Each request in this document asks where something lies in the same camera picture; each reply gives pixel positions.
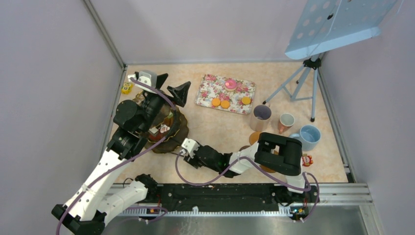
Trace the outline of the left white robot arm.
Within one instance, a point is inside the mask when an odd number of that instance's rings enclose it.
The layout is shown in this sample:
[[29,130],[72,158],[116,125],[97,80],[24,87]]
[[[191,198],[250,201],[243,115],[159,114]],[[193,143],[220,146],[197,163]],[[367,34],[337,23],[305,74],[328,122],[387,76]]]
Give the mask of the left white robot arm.
[[117,129],[98,164],[73,197],[52,209],[58,219],[56,234],[65,227],[74,235],[99,235],[123,210],[137,201],[152,202],[157,196],[157,183],[145,174],[114,196],[106,197],[106,193],[134,160],[179,132],[178,108],[186,105],[191,82],[169,86],[164,92],[166,73],[142,70],[127,77],[142,90],[144,99],[141,103],[127,99],[117,105],[113,117]]

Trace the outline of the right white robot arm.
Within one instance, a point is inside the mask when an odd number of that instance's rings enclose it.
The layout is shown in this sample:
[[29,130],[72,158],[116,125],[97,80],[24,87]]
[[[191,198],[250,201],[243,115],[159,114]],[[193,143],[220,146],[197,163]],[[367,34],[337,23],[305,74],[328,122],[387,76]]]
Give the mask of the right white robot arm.
[[254,167],[286,186],[287,196],[294,202],[301,201],[311,190],[307,174],[302,170],[302,143],[294,138],[261,133],[253,145],[232,153],[220,153],[186,138],[180,153],[184,161],[194,168],[207,167],[217,172],[219,177],[233,178]]

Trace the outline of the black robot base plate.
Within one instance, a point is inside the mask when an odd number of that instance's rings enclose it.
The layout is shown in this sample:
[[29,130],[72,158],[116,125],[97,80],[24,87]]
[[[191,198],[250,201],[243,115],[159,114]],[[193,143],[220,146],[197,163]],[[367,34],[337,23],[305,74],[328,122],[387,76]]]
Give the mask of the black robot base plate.
[[277,184],[164,184],[148,192],[140,205],[155,205],[169,212],[276,212],[283,206],[310,206],[319,202],[317,188],[294,193]]

